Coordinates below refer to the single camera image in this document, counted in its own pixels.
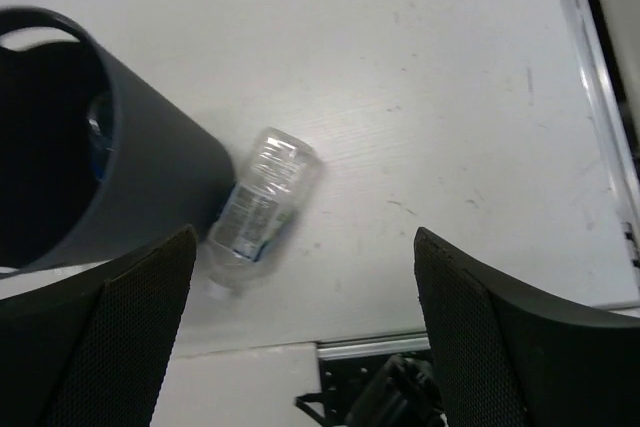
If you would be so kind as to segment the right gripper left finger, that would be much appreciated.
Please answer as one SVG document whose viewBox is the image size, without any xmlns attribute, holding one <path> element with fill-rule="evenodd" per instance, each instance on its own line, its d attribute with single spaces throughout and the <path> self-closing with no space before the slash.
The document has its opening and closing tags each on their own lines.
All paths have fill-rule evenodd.
<svg viewBox="0 0 640 427">
<path fill-rule="evenodd" d="M 1 301 L 4 426 L 147 426 L 190 290 L 196 234 Z"/>
</svg>

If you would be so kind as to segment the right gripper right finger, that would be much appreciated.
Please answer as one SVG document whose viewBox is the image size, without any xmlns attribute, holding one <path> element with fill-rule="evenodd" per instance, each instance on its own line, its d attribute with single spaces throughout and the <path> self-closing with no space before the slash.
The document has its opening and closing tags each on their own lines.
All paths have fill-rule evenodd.
<svg viewBox="0 0 640 427">
<path fill-rule="evenodd" d="M 424 227 L 414 274 L 449 425 L 638 425 L 638 318 L 540 290 Z"/>
</svg>

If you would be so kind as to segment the blue label water bottle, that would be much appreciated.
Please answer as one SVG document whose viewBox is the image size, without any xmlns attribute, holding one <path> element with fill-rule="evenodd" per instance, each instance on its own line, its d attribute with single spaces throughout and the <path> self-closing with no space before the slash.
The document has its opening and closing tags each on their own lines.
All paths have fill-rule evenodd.
<svg viewBox="0 0 640 427">
<path fill-rule="evenodd" d="M 101 182 L 113 152 L 114 109 L 109 92 L 102 92 L 93 98 L 87 111 L 86 124 L 91 168 L 96 180 Z"/>
</svg>

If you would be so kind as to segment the clear bottle with label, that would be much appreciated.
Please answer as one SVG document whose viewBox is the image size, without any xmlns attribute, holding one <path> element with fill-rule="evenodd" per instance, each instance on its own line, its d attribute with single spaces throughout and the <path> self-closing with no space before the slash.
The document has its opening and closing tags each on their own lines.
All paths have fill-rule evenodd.
<svg viewBox="0 0 640 427">
<path fill-rule="evenodd" d="M 238 297 L 277 268 L 322 169 L 314 148 L 299 138 L 273 127 L 258 135 L 202 244 L 209 296 Z"/>
</svg>

